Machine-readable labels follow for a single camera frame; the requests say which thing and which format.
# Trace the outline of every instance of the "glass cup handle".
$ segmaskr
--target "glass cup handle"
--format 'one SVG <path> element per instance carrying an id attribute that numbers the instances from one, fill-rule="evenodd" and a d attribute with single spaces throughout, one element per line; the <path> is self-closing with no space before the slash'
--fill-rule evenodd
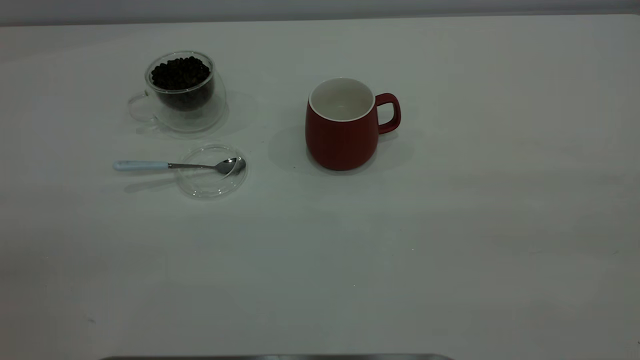
<path id="1" fill-rule="evenodd" d="M 127 103 L 129 105 L 129 115 L 131 115 L 132 118 L 136 119 L 137 121 L 142 121 L 142 122 L 150 122 L 153 121 L 156 116 L 151 114 L 151 115 L 140 115 L 137 114 L 135 111 L 133 111 L 133 104 L 141 99 L 144 99 L 146 97 L 149 97 L 148 92 L 145 90 L 143 92 L 140 92 L 134 96 L 132 96 L 129 99 L 129 102 Z"/>

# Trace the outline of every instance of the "coffee bean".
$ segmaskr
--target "coffee bean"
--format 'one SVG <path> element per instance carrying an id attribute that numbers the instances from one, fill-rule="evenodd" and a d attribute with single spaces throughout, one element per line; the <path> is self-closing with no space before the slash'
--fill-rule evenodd
<path id="1" fill-rule="evenodd" d="M 202 60 L 190 56 L 177 58 L 156 66 L 151 72 L 153 84 L 165 90 L 185 90 L 205 81 L 211 70 Z M 180 111 L 193 111 L 202 107 L 213 94 L 213 79 L 196 90 L 180 94 L 157 92 L 158 98 L 168 107 Z"/>

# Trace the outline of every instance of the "glass cup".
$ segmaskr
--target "glass cup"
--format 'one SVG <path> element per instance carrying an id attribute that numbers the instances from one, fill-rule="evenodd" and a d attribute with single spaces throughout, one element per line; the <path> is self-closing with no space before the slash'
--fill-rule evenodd
<path id="1" fill-rule="evenodd" d="M 193 56 L 209 68 L 209 76 L 191 88 L 166 90 L 154 85 L 151 72 L 160 64 L 177 58 Z M 145 72 L 147 89 L 129 99 L 131 117 L 142 121 L 158 121 L 162 125 L 181 133 L 202 131 L 211 127 L 222 116 L 227 100 L 224 85 L 216 72 L 215 63 L 205 54 L 196 51 L 177 51 L 159 57 Z M 134 103 L 146 99 L 151 105 L 151 114 L 139 114 Z"/>

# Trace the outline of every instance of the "mug handle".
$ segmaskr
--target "mug handle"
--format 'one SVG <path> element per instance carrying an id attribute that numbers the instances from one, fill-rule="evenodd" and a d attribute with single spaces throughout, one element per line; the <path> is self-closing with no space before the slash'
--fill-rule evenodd
<path id="1" fill-rule="evenodd" d="M 151 114 L 151 115 L 140 115 L 137 114 L 135 111 L 133 111 L 133 104 L 141 99 L 144 99 L 146 97 L 149 97 L 148 92 L 145 90 L 143 92 L 140 92 L 134 96 L 132 96 L 129 99 L 129 102 L 127 103 L 129 105 L 129 115 L 131 115 L 132 118 L 136 119 L 137 121 L 142 121 L 142 122 L 150 122 L 153 121 L 156 116 Z"/>
<path id="2" fill-rule="evenodd" d="M 386 134 L 389 131 L 395 130 L 398 126 L 400 126 L 400 119 L 402 114 L 400 113 L 400 103 L 398 102 L 397 97 L 394 94 L 385 93 L 376 96 L 376 107 L 392 103 L 394 105 L 394 117 L 391 118 L 391 121 L 384 123 L 382 125 L 378 125 L 378 134 Z"/>

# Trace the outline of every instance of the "spoon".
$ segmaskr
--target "spoon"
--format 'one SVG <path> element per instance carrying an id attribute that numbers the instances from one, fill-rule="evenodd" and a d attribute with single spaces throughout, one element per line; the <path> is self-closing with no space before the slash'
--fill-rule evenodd
<path id="1" fill-rule="evenodd" d="M 219 162 L 217 165 L 195 165 L 195 164 L 173 164 L 163 163 L 161 161 L 131 161 L 120 160 L 113 162 L 113 168 L 117 171 L 134 171 L 134 170 L 164 170 L 168 168 L 210 168 L 223 175 L 227 175 L 237 164 L 235 173 L 239 173 L 246 166 L 246 161 L 242 158 L 230 158 Z"/>

